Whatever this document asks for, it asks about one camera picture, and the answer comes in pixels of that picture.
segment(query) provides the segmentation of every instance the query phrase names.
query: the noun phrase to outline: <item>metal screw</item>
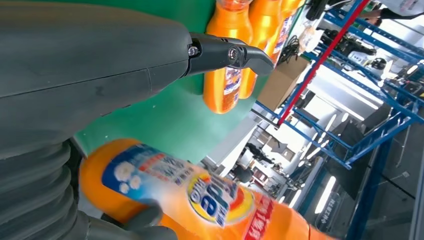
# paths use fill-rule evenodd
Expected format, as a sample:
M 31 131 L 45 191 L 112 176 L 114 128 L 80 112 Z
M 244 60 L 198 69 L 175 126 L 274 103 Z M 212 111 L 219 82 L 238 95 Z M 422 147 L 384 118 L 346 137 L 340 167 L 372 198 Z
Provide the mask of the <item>metal screw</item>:
M 228 50 L 228 57 L 231 60 L 236 59 L 236 57 L 237 57 L 237 51 L 234 48 L 231 48 L 230 50 Z
M 188 55 L 190 57 L 193 57 L 194 55 L 197 55 L 199 53 L 199 49 L 195 46 L 191 46 L 188 48 Z

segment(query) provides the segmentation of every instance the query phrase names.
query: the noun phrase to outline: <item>green panel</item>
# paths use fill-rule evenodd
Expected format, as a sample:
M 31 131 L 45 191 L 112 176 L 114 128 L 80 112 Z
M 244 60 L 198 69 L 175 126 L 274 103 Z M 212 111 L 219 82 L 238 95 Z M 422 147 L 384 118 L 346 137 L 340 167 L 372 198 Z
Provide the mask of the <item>green panel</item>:
M 133 9 L 173 19 L 183 23 L 189 31 L 199 33 L 205 31 L 215 8 L 215 0 L 62 2 Z M 203 102 L 203 74 L 179 79 L 150 99 L 98 118 L 75 138 L 86 153 L 114 139 L 135 138 L 177 158 L 197 163 L 245 118 L 265 82 L 265 77 L 259 78 L 252 97 L 240 100 L 229 113 L 218 115 Z

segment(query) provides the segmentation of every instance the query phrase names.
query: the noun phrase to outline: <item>red label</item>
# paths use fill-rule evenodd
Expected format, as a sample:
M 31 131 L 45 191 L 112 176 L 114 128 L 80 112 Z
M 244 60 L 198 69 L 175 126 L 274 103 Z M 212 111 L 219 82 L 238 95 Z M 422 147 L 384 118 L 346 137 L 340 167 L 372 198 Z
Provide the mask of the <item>red label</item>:
M 266 196 L 260 199 L 244 240 L 261 240 L 271 219 L 274 202 Z

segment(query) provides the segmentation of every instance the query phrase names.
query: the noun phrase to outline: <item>bottle label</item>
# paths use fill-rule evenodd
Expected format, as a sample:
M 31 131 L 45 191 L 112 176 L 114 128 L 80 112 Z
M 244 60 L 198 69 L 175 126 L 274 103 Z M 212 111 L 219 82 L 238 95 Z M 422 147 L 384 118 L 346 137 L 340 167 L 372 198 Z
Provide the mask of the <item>bottle label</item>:
M 252 192 L 145 144 L 113 158 L 101 180 L 104 186 L 140 203 L 159 203 L 165 214 L 192 232 L 196 229 L 190 229 L 189 219 L 224 228 L 250 221 L 246 218 L 255 209 Z
M 242 83 L 242 71 L 231 67 L 225 68 L 225 87 L 222 108 L 231 109 L 239 100 L 239 89 Z
M 281 31 L 278 35 L 277 44 L 275 45 L 274 51 L 272 52 L 271 60 L 274 63 L 274 67 L 280 58 L 281 51 L 284 47 L 287 37 L 289 36 L 290 26 L 292 25 L 293 16 L 289 16 L 284 20 Z
M 264 237 L 273 209 L 274 202 L 269 197 L 262 196 L 244 240 L 261 240 Z

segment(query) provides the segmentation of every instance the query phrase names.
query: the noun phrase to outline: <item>wall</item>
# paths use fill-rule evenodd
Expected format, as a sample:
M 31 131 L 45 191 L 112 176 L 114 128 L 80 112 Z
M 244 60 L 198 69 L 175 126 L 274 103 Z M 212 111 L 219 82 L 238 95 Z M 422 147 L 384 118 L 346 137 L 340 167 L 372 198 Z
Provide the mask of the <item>wall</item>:
M 256 125 L 255 120 L 247 116 L 207 155 L 217 166 L 225 166 L 221 174 L 226 175 L 234 166 Z

